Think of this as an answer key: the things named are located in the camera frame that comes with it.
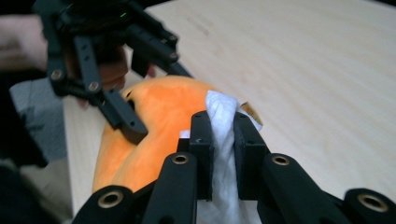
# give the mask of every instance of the dark sleeve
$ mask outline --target dark sleeve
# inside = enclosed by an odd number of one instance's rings
[[[0,1],[0,15],[31,14],[35,0],[6,0]]]

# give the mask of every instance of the white cloth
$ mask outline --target white cloth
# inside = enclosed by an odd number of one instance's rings
[[[257,214],[257,202],[238,199],[235,160],[233,155],[233,116],[235,111],[248,115],[231,96],[209,91],[206,111],[211,121],[215,144],[212,202],[198,201],[197,223],[261,223]],[[250,118],[257,129],[261,128]]]

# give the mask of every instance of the orange fabric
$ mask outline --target orange fabric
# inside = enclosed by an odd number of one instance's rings
[[[191,127],[191,116],[205,110],[205,97],[214,88],[188,77],[156,77],[123,93],[148,129],[136,146],[107,124],[102,136],[93,191],[121,185],[137,191],[157,179],[163,160],[177,150],[179,133]]]

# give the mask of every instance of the light wood tabletop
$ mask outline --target light wood tabletop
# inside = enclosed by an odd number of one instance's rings
[[[396,202],[395,7],[177,0],[148,12],[180,37],[179,61],[195,78],[252,104],[272,152],[292,156],[338,198],[367,188]],[[106,121],[73,97],[64,120],[76,213],[92,194]]]

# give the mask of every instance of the orange plush toy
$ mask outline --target orange plush toy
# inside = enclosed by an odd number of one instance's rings
[[[119,185],[136,192],[158,178],[163,160],[177,151],[180,131],[189,130],[191,116],[205,110],[213,87],[190,77],[166,76],[142,81],[123,93],[145,123],[148,135],[138,144],[128,142],[110,125],[104,129],[93,191]]]

